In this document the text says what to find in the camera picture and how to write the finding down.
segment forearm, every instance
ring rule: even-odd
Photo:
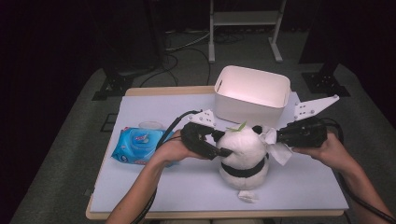
[[[341,174],[346,181],[347,187],[353,194],[392,217],[392,213],[388,210],[387,206],[376,192],[370,179],[359,165],[356,165],[353,169],[347,172],[342,172]],[[355,201],[352,201],[352,207],[359,219],[359,223],[388,223],[374,213],[369,212],[366,208]]]
[[[134,184],[117,204],[106,223],[131,223],[143,211],[160,181],[165,163],[150,160]]]

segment black band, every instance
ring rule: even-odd
[[[244,177],[244,178],[249,178],[251,176],[256,175],[260,170],[262,170],[262,167],[264,167],[265,165],[265,158],[269,158],[268,153],[265,155],[264,158],[262,158],[262,160],[257,163],[256,166],[254,166],[253,168],[247,169],[247,170],[237,170],[229,165],[226,165],[224,163],[221,163],[221,167],[224,169],[225,172],[227,172],[227,174],[235,176],[235,177]]]

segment panda plush toy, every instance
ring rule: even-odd
[[[276,130],[266,126],[251,128],[244,123],[229,128],[215,142],[216,147],[233,152],[220,159],[220,175],[231,187],[240,190],[238,197],[248,203],[258,200],[252,190],[264,183],[269,154],[282,165],[292,154],[286,145],[276,142]]]

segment white storage bin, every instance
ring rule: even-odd
[[[248,125],[276,126],[289,100],[290,80],[279,74],[226,66],[215,85],[214,113]]]

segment blue wet wipes package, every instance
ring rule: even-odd
[[[111,157],[123,163],[146,164],[164,133],[165,130],[126,127],[121,130],[119,142]]]

